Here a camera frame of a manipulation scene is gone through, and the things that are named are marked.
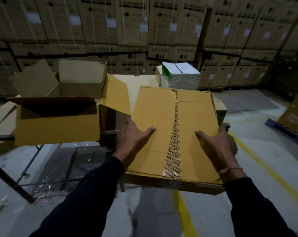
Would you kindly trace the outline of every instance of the green and white box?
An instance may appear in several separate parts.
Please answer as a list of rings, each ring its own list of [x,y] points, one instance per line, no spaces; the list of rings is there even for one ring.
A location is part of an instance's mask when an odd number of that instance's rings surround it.
[[[162,63],[160,87],[196,90],[201,74],[189,63]]]

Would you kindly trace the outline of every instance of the wrist thread bracelet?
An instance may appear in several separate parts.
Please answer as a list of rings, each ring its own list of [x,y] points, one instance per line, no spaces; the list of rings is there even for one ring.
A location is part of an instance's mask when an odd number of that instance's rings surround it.
[[[222,174],[222,173],[226,174],[227,171],[232,170],[232,169],[242,169],[242,167],[240,167],[240,166],[227,167],[226,169],[221,170],[218,174]]]

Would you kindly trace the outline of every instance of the person's left hand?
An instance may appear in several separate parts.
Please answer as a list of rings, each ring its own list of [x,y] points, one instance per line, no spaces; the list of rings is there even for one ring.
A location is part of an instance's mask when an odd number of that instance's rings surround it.
[[[156,128],[152,126],[143,132],[137,128],[135,122],[129,117],[125,121],[126,124],[117,134],[117,148],[113,156],[119,159],[125,169],[127,169],[138,151],[148,142]]]

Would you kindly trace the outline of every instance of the blue pallet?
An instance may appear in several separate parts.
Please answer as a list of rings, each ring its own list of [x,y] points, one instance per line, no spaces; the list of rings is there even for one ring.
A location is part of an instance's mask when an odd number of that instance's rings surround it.
[[[279,132],[281,135],[287,137],[288,139],[292,140],[296,144],[298,144],[298,133],[283,126],[280,123],[277,123],[274,120],[271,120],[270,118],[265,122],[265,125],[272,128],[273,130]]]

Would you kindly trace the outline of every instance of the hand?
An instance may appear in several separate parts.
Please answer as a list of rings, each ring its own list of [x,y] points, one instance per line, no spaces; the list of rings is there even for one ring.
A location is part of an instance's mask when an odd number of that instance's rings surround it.
[[[202,149],[206,150],[205,152],[207,152],[207,148],[211,149],[208,157],[218,173],[228,167],[239,167],[235,158],[238,151],[237,144],[234,138],[227,133],[225,127],[220,126],[218,134],[215,136],[206,135],[200,130],[195,131],[195,134]],[[245,176],[242,169],[231,169],[226,174],[222,174],[221,178],[223,183],[227,183],[233,179]]]
[[[126,124],[117,134],[117,148],[113,156],[119,159],[127,169],[156,128],[152,126],[143,132],[136,127],[136,124],[129,117],[125,121]]]

